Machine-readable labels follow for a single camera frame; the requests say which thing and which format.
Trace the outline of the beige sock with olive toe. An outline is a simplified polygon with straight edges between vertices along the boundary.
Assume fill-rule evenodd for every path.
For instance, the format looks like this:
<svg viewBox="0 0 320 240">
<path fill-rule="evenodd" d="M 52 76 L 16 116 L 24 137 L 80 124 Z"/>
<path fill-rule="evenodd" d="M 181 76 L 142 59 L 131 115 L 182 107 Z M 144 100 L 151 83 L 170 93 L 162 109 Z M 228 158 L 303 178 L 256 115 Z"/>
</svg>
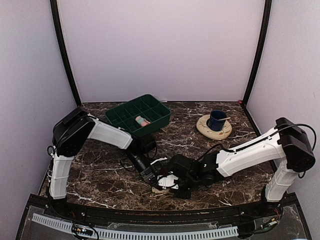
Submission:
<svg viewBox="0 0 320 240">
<path fill-rule="evenodd" d="M 165 195 L 165 194 L 168 194 L 170 192 L 170 189 L 166 188 L 166 189 L 159 190 L 156 187 L 152 187 L 151 191 L 152 191 L 152 193 L 154 193 L 156 195 L 161 195 L 161 194 Z"/>
</svg>

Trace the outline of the pink patterned sock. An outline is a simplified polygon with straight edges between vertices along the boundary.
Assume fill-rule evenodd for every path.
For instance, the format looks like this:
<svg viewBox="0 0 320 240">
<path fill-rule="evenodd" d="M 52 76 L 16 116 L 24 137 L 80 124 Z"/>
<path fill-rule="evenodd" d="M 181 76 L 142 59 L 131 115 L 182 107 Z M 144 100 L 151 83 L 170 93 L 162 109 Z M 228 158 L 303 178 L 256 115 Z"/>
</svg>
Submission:
<svg viewBox="0 0 320 240">
<path fill-rule="evenodd" d="M 135 121 L 141 126 L 141 127 L 145 127 L 147 125 L 150 124 L 150 122 L 143 118 L 142 116 L 138 115 L 136 118 L 135 118 Z"/>
</svg>

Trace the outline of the green compartment tray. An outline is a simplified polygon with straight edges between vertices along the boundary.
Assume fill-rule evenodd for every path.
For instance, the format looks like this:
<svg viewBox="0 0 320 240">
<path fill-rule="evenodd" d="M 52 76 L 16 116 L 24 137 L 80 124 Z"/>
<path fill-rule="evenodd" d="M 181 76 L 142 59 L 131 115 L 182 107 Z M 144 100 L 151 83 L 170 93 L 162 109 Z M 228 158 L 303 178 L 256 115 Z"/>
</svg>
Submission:
<svg viewBox="0 0 320 240">
<path fill-rule="evenodd" d="M 170 122 L 171 110 L 151 94 L 145 94 L 105 112 L 110 125 L 142 137 L 157 132 Z"/>
</svg>

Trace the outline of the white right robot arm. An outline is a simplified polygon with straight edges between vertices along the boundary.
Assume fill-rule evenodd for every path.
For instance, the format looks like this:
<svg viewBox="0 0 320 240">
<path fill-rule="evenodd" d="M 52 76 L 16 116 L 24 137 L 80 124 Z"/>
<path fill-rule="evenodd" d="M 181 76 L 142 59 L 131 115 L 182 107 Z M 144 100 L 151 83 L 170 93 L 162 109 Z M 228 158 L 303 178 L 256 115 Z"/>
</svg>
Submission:
<svg viewBox="0 0 320 240">
<path fill-rule="evenodd" d="M 255 213 L 266 217 L 299 174 L 316 163 L 315 145 L 310 143 L 304 126 L 281 117 L 275 127 L 236 147 L 225 148 L 220 144 L 220 150 L 216 150 L 213 146 L 198 159 L 177 154 L 166 165 L 165 173 L 156 177 L 156 186 L 173 189 L 176 197 L 189 199 L 193 187 L 210 186 L 250 167 L 280 160 L 274 176 L 264 187 L 262 201 L 255 205 Z"/>
</svg>

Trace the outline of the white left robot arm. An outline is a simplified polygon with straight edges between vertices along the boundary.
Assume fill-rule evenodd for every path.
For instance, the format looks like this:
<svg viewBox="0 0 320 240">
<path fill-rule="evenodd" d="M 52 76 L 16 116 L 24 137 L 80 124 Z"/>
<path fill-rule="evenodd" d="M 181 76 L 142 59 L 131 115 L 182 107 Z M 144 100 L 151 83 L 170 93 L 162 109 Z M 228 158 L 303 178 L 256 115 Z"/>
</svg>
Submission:
<svg viewBox="0 0 320 240">
<path fill-rule="evenodd" d="M 149 158 L 149 151 L 156 147 L 151 134 L 142 137 L 131 135 L 78 107 L 53 127 L 52 145 L 47 148 L 47 153 L 52 158 L 48 170 L 48 192 L 54 200 L 50 208 L 58 217 L 67 218 L 71 213 L 70 206 L 62 199 L 67 196 L 72 161 L 88 139 L 124 150 L 143 181 L 155 189 L 162 189 L 158 184 L 158 173 Z"/>
</svg>

